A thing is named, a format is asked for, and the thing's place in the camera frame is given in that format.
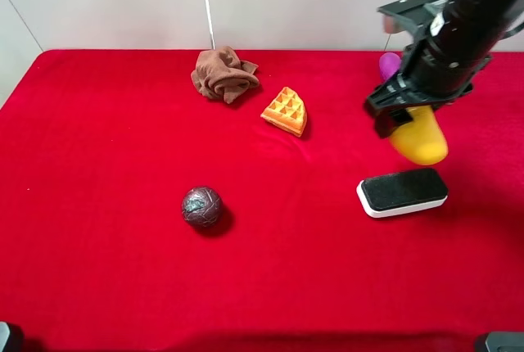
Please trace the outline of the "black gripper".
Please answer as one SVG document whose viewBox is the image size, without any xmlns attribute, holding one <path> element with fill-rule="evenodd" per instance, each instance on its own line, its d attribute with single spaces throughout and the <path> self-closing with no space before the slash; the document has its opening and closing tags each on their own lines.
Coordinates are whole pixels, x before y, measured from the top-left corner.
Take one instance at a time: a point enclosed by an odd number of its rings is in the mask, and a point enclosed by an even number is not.
<svg viewBox="0 0 524 352">
<path fill-rule="evenodd" d="M 491 60 L 491 48 L 488 43 L 418 43 L 365 100 L 365 109 L 376 117 L 377 135 L 388 138 L 413 121 L 403 108 L 439 107 L 471 93 L 474 77 Z"/>
</svg>

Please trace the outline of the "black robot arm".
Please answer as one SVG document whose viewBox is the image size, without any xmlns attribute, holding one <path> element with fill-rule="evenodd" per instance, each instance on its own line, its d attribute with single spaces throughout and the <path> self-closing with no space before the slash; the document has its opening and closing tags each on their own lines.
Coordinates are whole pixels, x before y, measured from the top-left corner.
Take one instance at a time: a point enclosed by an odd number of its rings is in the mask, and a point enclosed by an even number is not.
<svg viewBox="0 0 524 352">
<path fill-rule="evenodd" d="M 494 45 L 523 29 L 513 25 L 523 0 L 397 0 L 377 10 L 387 33 L 413 38 L 400 68 L 364 104 L 381 138 L 412 121 L 409 108 L 437 110 L 469 94 Z"/>
</svg>

